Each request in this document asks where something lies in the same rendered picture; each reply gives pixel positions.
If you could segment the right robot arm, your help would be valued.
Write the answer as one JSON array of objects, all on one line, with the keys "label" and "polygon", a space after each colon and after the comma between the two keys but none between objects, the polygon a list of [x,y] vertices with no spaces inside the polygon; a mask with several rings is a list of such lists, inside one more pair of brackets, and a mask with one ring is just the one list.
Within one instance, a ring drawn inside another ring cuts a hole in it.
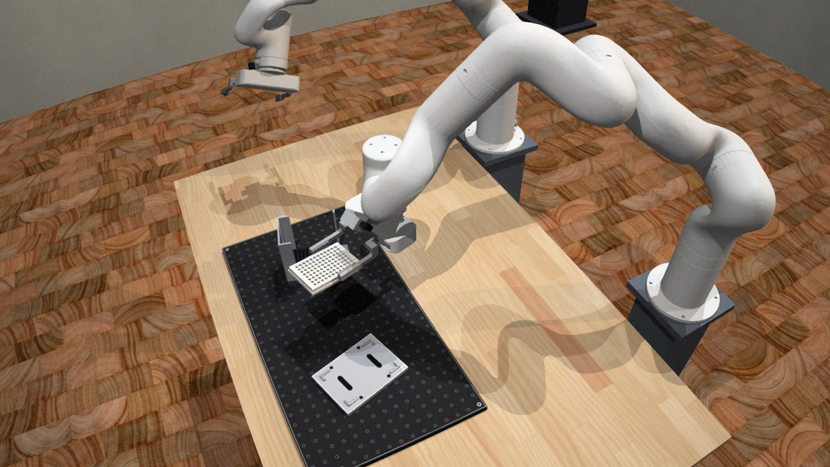
[{"label": "right robot arm", "polygon": [[[239,43],[257,49],[257,59],[247,65],[249,70],[287,70],[292,13],[282,8],[316,1],[251,0],[247,4],[236,24],[234,36]],[[502,0],[452,1],[483,41],[501,26],[521,21]],[[468,126],[465,139],[475,150],[507,154],[521,148],[525,135],[516,121],[518,89],[519,82]]]}]

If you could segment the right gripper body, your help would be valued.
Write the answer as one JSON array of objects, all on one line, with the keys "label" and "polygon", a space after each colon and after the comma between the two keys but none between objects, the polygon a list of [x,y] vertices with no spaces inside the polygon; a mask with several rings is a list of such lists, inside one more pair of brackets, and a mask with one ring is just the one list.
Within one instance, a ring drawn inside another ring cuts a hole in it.
[{"label": "right gripper body", "polygon": [[239,70],[236,72],[235,86],[236,88],[296,93],[299,92],[300,77],[289,76],[282,70],[274,69]]}]

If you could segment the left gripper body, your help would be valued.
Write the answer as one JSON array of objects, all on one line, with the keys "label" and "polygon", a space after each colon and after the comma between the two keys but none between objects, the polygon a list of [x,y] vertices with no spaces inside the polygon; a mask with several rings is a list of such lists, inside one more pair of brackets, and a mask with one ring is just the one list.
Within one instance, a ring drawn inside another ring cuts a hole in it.
[{"label": "left gripper body", "polygon": [[[349,199],[345,203],[345,209],[364,213],[361,209],[361,194]],[[373,226],[371,232],[379,240],[377,243],[393,254],[402,252],[417,240],[417,225],[403,214],[398,213],[395,217],[377,225],[371,224]]]}]

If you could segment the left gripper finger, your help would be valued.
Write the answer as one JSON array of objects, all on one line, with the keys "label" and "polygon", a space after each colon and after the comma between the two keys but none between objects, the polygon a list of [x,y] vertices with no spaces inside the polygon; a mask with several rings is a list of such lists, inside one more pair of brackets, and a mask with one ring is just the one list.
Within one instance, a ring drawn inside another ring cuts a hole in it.
[{"label": "left gripper finger", "polygon": [[365,242],[365,248],[370,251],[368,256],[362,258],[359,262],[350,264],[347,268],[341,270],[337,273],[338,279],[344,281],[344,279],[349,278],[353,273],[356,273],[359,268],[364,266],[364,264],[370,262],[373,258],[377,256],[379,249],[377,248],[377,236],[373,232],[367,231],[365,233],[366,239],[368,241]]},{"label": "left gripper finger", "polygon": [[329,244],[330,241],[334,241],[334,239],[336,239],[336,237],[340,237],[345,232],[348,232],[350,230],[351,230],[351,228],[349,226],[344,224],[343,221],[340,221],[340,229],[335,231],[334,233],[332,233],[328,237],[325,237],[319,243],[315,243],[315,245],[313,245],[312,247],[309,247],[309,252],[313,255],[313,254],[315,254],[315,252],[319,252],[321,250],[324,250],[325,248],[330,247],[330,244]]}]

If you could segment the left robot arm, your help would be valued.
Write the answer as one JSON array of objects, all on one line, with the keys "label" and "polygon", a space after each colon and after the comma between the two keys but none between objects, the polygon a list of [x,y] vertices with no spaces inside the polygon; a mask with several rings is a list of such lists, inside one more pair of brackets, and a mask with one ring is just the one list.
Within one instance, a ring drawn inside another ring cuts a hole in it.
[{"label": "left robot arm", "polygon": [[605,36],[573,44],[535,23],[496,29],[421,104],[403,140],[380,135],[364,143],[364,213],[345,209],[340,221],[366,233],[405,213],[454,139],[517,82],[532,84],[587,124],[624,123],[652,150],[702,177],[712,204],[688,216],[670,262],[649,273],[646,293],[675,321],[713,317],[718,275],[738,237],[771,221],[776,193],[741,137],[697,117]]}]

